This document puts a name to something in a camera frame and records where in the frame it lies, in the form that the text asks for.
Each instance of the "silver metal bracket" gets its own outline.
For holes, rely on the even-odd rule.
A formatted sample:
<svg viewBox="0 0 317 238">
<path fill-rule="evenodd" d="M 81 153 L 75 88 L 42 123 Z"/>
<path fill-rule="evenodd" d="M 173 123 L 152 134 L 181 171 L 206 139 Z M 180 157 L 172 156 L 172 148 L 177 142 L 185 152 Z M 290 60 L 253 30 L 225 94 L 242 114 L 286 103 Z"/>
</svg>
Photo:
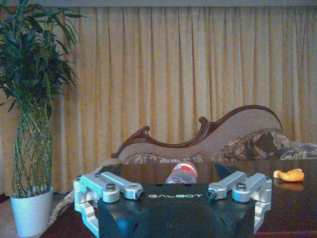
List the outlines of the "silver metal bracket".
<svg viewBox="0 0 317 238">
<path fill-rule="evenodd" d="M 120 192 L 132 200 L 144 196 L 139 183 L 129 182 L 109 172 L 82 175 L 74 180 L 73 185 L 75 211 L 82 214 L 84 224 L 96 237 L 99 237 L 99 224 L 89 201 L 96 203 L 102 198 L 106 203 L 115 203 L 120 199 Z"/>
<path fill-rule="evenodd" d="M 255 222 L 254 233 L 260 228 L 264 214 L 271 209 L 272 180 L 263 174 L 256 173 L 247 177 L 244 172 L 236 171 L 219 182 L 210 183 L 207 196 L 211 199 L 224 199 L 232 191 L 232 198 L 237 202 L 248 202 L 254 199 Z"/>
</svg>

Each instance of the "dark wood tabletop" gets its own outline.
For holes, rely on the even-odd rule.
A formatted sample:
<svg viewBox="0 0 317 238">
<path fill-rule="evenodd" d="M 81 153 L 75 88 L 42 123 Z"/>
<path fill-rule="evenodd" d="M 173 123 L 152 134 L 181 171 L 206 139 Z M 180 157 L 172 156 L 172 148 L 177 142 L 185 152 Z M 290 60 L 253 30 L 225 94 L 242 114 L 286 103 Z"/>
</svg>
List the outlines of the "dark wood tabletop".
<svg viewBox="0 0 317 238">
<path fill-rule="evenodd" d="M 271 210 L 255 233 L 256 238 L 317 238 L 317 160 L 301 161 L 244 161 L 226 162 L 241 171 L 262 173 L 273 180 Z M 213 163 L 195 164 L 198 181 L 219 181 Z M 153 184 L 164 183 L 174 164 L 123 165 L 121 176 L 129 181 Z M 275 170 L 288 171 L 300 168 L 305 173 L 303 182 L 282 182 L 273 179 Z M 73 204 L 41 235 L 42 238 L 94 238 L 84 226 L 81 214 Z"/>
</svg>

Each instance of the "bolt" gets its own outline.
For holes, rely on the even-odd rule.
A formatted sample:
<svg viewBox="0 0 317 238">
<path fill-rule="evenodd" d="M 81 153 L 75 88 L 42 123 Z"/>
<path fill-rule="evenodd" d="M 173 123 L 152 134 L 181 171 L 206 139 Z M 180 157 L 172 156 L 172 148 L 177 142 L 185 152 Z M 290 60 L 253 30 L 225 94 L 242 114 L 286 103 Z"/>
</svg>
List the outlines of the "bolt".
<svg viewBox="0 0 317 238">
<path fill-rule="evenodd" d="M 245 190 L 247 188 L 247 186 L 244 182 L 238 182 L 236 187 L 238 190 Z"/>
<path fill-rule="evenodd" d="M 115 184 L 112 183 L 112 182 L 107 183 L 107 184 L 106 184 L 106 190 L 107 190 L 108 192 L 115 191 Z"/>
<path fill-rule="evenodd" d="M 139 192 L 137 193 L 137 199 L 142 199 L 142 198 L 144 198 L 144 195 L 145 195 L 145 192 L 144 192 L 144 191 L 139 191 Z"/>
<path fill-rule="evenodd" d="M 210 190 L 207 193 L 207 197 L 209 197 L 210 199 L 215 199 L 217 197 L 217 193 L 213 190 Z"/>
</svg>

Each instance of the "cushion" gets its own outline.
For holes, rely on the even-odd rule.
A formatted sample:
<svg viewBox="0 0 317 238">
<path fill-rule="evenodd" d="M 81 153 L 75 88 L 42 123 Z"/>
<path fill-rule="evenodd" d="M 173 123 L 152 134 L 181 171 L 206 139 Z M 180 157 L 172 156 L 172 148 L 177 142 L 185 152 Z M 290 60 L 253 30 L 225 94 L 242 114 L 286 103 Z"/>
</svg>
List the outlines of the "cushion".
<svg viewBox="0 0 317 238">
<path fill-rule="evenodd" d="M 280 160 L 306 160 L 317 158 L 317 144 L 298 144 L 294 148 L 288 148 L 280 157 Z"/>
<path fill-rule="evenodd" d="M 230 141 L 212 156 L 211 161 L 279 159 L 288 147 L 289 139 L 282 130 L 263 128 Z"/>
<path fill-rule="evenodd" d="M 138 152 L 127 157 L 125 164 L 154 164 L 154 163 L 180 163 L 180 162 L 205 162 L 205 157 L 202 152 L 196 152 L 183 157 L 166 157 L 154 153 Z"/>
</svg>

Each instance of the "curtain fold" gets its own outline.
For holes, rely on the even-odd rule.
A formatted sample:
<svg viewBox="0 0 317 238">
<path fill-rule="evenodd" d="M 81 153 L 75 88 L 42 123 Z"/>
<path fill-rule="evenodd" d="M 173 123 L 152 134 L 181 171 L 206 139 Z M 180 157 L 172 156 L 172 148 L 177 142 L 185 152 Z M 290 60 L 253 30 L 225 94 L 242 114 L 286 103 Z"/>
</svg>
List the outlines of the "curtain fold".
<svg viewBox="0 0 317 238">
<path fill-rule="evenodd" d="M 71 190 L 142 126 L 182 143 L 199 117 L 215 121 L 243 105 L 271 108 L 291 140 L 317 142 L 316 7 L 76 10 L 87 17 L 72 19 L 76 87 L 57 97 L 51 119 L 55 191 Z M 18 121 L 8 106 L 0 107 L 7 195 Z"/>
</svg>

